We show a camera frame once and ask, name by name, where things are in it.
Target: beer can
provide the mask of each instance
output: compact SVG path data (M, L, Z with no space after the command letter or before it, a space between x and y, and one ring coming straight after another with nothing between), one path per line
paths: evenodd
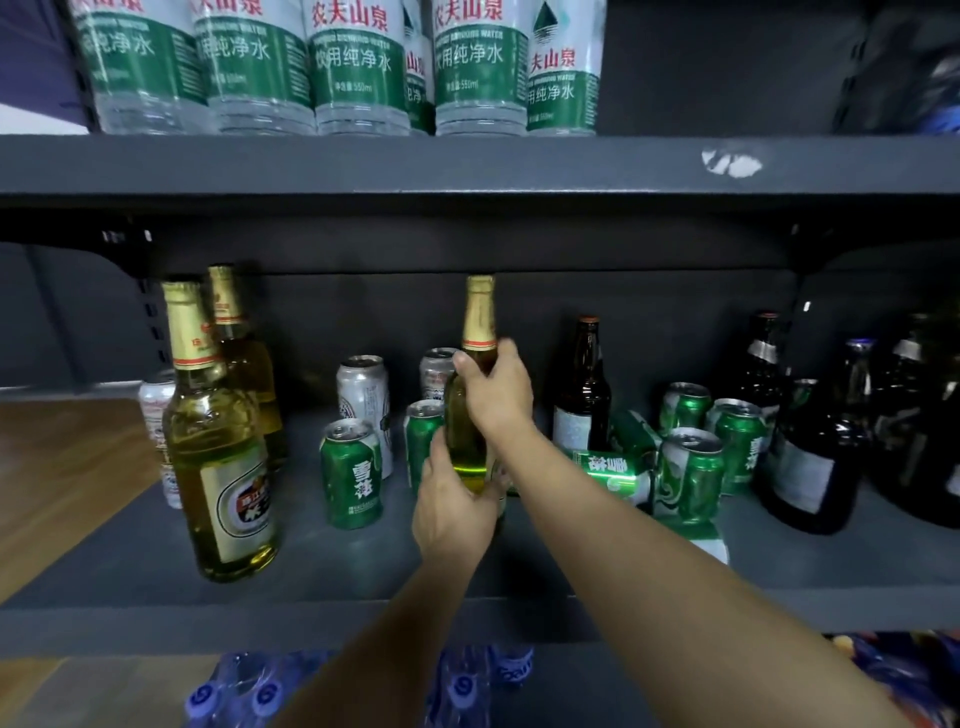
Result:
M180 504L180 488L170 462L170 453L167 452L167 439L163 434L163 411L174 396L176 388L174 371L164 369L156 376L143 380L136 398L140 402L143 421L147 424L147 433L154 441L156 454L159 456L163 497L171 508L181 509L183 506Z
M696 427L676 427L660 448L654 516L684 524L711 521L725 467L719 437Z
M351 418L324 428L320 470L330 525L362 528L380 518L382 468L380 441L369 422Z
M701 427L710 409L710 391L701 384L673 382L663 395L660 407L660 434L666 437L674 427Z
M387 368L383 359L372 354L351 356L337 370L337 398L340 416L366 420L376 432L383 458L383 477L394 471L390 443L390 395Z
M423 479L423 461L430 456L433 433L444 423L444 403L438 400L415 401L403 418L403 439L407 447L407 478L414 495Z
M743 493L754 478L756 460L767 434L763 411L744 400L717 400L707 413L707 431L723 443L726 467L721 494Z
M420 396L425 400L442 400L446 381L456 371L453 368L452 347L431 349L420 360Z
M650 471L631 454L585 449L564 452L584 473L620 499L640 505L650 496Z

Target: bottle label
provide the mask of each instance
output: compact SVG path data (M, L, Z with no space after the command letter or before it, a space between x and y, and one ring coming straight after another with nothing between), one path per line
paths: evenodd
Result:
M757 359L763 359L763 361L769 362L770 364L777 363L777 347L765 341L754 339L747 348L747 353L752 354Z
M780 433L774 450L774 493L794 508L819 513L833 473L833 461L798 448Z
M259 442L202 468L200 478L222 562L250 556L273 538L267 463Z
M527 106L530 11L523 0L434 0L437 105Z
M592 422L593 418L590 415L573 415L560 407L554 407L554 445L566 449L587 449Z
M306 0L317 106L406 111L401 0Z
M534 20L527 129L593 129L606 3L540 0Z
M170 0L70 0L97 93L206 104L190 8Z
M246 318L233 288L233 273L229 268L211 268L213 283L213 319L218 324L241 324Z
M471 352L488 352L496 349L493 321L493 293L471 292L467 296L467 313L464 316L463 348Z
M947 492L952 496L960 497L960 465L953 469L953 474L947 481Z
M920 361L920 344L912 339L900 339L894 347L894 354L904 359Z
M168 303L167 321L174 367L204 369L220 361L220 349L210 335L212 326L204 321L199 303Z
M210 98L310 107L300 0L191 0Z
M410 128L433 133L433 45L423 33L420 2L403 0L403 46L407 69L407 115Z

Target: forearm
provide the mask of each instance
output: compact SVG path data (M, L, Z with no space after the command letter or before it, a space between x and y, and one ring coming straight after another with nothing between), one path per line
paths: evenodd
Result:
M438 555L278 716L275 728L412 728L475 564Z
M532 423L495 433L492 444L538 533L664 724L905 724L819 635L597 487Z

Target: white sticker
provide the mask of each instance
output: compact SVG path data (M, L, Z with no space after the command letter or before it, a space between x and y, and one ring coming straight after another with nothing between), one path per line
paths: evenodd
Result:
M573 415L560 407L554 407L554 445L566 449L587 449L592 420L590 415Z
M773 469L773 488L780 500L806 513L819 513L833 461L812 452L801 450L782 435L776 450L778 458Z

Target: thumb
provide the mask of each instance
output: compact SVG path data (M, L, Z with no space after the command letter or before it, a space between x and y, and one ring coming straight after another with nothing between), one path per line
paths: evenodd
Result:
M433 439L430 441L430 468L434 473L453 470L450 451L446 448L446 427L440 427L433 433Z
M453 354L453 366L456 367L457 374L464 378L467 387L469 387L472 382L484 378L484 374L480 371L477 363L463 352Z

